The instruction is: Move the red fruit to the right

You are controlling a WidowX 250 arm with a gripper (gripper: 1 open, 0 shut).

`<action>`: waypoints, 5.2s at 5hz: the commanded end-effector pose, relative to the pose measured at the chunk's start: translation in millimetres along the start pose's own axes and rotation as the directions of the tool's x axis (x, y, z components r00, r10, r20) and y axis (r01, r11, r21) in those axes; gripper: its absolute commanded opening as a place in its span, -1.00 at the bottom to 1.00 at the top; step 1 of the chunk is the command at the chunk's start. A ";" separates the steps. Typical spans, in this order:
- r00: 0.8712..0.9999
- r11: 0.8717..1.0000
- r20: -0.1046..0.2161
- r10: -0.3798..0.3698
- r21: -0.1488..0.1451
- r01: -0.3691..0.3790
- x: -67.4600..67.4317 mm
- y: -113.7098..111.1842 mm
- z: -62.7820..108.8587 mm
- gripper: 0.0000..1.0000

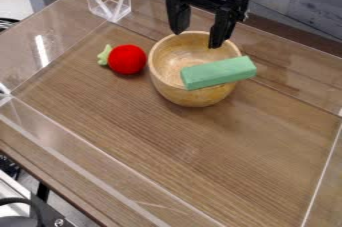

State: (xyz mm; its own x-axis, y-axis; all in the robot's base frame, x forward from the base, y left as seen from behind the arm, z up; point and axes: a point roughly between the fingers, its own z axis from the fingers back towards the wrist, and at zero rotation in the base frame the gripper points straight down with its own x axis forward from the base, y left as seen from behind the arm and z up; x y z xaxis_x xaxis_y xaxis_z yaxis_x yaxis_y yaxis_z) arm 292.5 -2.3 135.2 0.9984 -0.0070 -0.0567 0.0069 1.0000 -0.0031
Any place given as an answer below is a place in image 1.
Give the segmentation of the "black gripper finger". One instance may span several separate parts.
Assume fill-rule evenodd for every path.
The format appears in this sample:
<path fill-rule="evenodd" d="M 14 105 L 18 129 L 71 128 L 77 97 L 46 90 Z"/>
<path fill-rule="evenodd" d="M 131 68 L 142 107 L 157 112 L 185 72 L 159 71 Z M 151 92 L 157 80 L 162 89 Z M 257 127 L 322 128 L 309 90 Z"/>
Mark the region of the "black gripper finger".
<path fill-rule="evenodd" d="M 190 26 L 190 5 L 183 0 L 166 0 L 166 7 L 170 28 L 179 35 Z"/>
<path fill-rule="evenodd" d="M 221 7 L 215 13 L 215 23 L 210 29 L 209 48 L 217 49 L 231 37 L 237 24 L 237 13 L 229 7 Z"/>

